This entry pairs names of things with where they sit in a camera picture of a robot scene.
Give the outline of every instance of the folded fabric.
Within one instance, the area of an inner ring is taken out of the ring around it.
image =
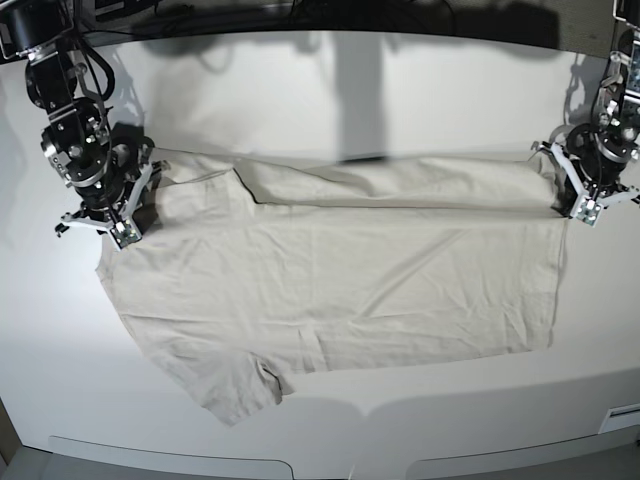
[[[283,376],[546,348],[555,172],[413,158],[295,170],[156,150],[157,223],[98,274],[142,352],[222,422]]]

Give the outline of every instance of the white tabletop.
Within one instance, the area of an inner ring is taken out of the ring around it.
[[[525,158],[563,123],[572,71],[601,60],[463,39],[252,33],[101,49],[112,119],[159,147],[306,165],[384,152]],[[53,234],[79,199],[39,147],[24,64],[0,67],[0,396],[28,446],[50,436],[190,455],[275,459],[297,478],[404,478],[417,460],[597,433],[640,402],[640,212],[572,224],[553,346],[468,362],[293,378],[296,393],[228,429],[145,360],[94,273],[92,232]],[[570,106],[584,100],[578,82]],[[625,176],[640,183],[640,169]]]

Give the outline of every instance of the metal bracket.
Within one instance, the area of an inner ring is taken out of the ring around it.
[[[121,220],[118,223],[112,221],[100,222],[97,220],[91,220],[86,217],[75,218],[73,215],[67,213],[62,216],[62,225],[65,227],[79,227],[90,228],[98,232],[105,232],[111,238],[114,247],[120,251],[132,243],[136,243],[142,240],[142,233],[133,220],[133,213],[136,211],[140,204],[140,197],[144,188],[151,180],[151,174],[154,168],[151,163],[146,162],[140,167],[140,177],[133,184],[131,195],[125,202],[124,207],[118,212]]]
[[[595,227],[605,205],[603,205],[602,201],[595,201],[591,198],[589,191],[584,188],[582,180],[580,180],[580,177],[578,176],[578,172],[573,168],[571,160],[565,156],[560,145],[554,143],[548,150],[551,152],[558,165],[567,172],[567,177],[571,182],[571,186],[573,186],[573,189],[577,194],[576,201],[569,212],[569,217],[576,218],[591,227]]]

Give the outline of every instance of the black cable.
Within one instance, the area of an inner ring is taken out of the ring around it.
[[[82,56],[84,57],[84,61],[87,64],[87,68],[89,69],[89,72],[91,73],[91,78],[93,79],[93,83],[95,84],[97,93],[100,96],[100,98],[104,98],[105,94],[102,93],[102,88],[100,87],[100,83],[98,82],[98,76],[96,75],[96,71],[93,68],[93,64],[91,63],[91,59],[89,58],[91,56],[91,54],[88,53],[88,51],[87,51],[87,49],[88,49],[89,52],[90,52],[91,51],[91,47],[89,47],[87,42],[85,42],[84,39],[79,34],[77,34],[77,40],[78,40],[78,47],[80,48],[80,53],[82,53]],[[103,112],[103,111],[100,111],[100,115],[106,115],[106,113]],[[113,148],[113,139],[111,137],[111,126],[109,125],[109,120],[107,120],[107,118],[103,117],[102,120],[104,121],[104,124],[107,127],[107,135],[109,136],[109,144],[107,146],[107,158],[106,158],[106,161],[110,162],[111,161],[111,149]],[[113,208],[111,207],[111,204],[109,203],[107,190],[108,189],[106,188],[106,186],[105,186],[105,188],[102,189],[102,191],[104,192],[104,201],[107,204],[107,209],[108,209],[109,216],[111,217],[112,222],[116,223],[116,217],[114,216]]]
[[[82,53],[85,56],[85,59],[88,62],[87,66],[89,67],[90,70],[92,70],[91,73],[95,75],[95,73],[93,72],[93,66],[91,65],[91,62],[88,61],[87,55],[91,58],[91,60],[93,60],[98,64],[98,66],[102,69],[105,76],[107,77],[107,88],[104,91],[104,93],[100,92],[99,85],[97,85],[100,98],[102,99],[103,102],[106,102],[111,98],[111,95],[113,95],[113,92],[115,91],[115,88],[116,88],[116,75],[113,71],[113,68],[111,68],[111,65],[109,64],[109,62],[107,62],[104,58],[102,58],[100,54],[96,52],[81,35],[78,34],[77,37],[78,37],[77,38],[78,45],[82,50]]]
[[[613,32],[611,34],[611,44],[609,45],[609,52],[612,52],[616,43],[616,39],[618,38],[618,22],[617,20],[613,20]],[[609,65],[611,64],[611,56],[609,56],[609,59],[607,60],[607,65],[604,68],[604,72],[602,73],[602,78],[600,79],[600,83],[598,85],[602,85],[602,82],[604,81],[604,79],[607,76],[607,72],[609,71]],[[598,100],[598,94],[596,94],[596,97],[593,99],[593,102],[591,103],[591,111],[590,111],[590,115],[591,118],[589,119],[591,124],[593,125],[594,123],[594,118],[593,118],[593,114],[596,108],[596,101]],[[598,119],[598,123],[596,124],[596,128],[594,129],[595,132],[592,134],[594,137],[596,135],[598,135],[598,133],[602,130],[602,128],[600,127],[600,120]],[[597,140],[596,138],[592,138],[591,139],[592,142],[597,144]],[[598,150],[598,147],[596,145],[595,147],[595,154],[596,154],[596,160],[598,160],[598,182],[596,183],[596,189],[595,192],[593,194],[593,200],[596,201],[598,200],[598,196],[600,195],[600,191],[602,189],[602,157],[601,157],[601,153],[600,150]]]

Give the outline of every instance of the screw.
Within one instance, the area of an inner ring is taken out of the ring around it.
[[[71,145],[69,155],[73,158],[80,157],[82,155],[82,148],[79,145]]]

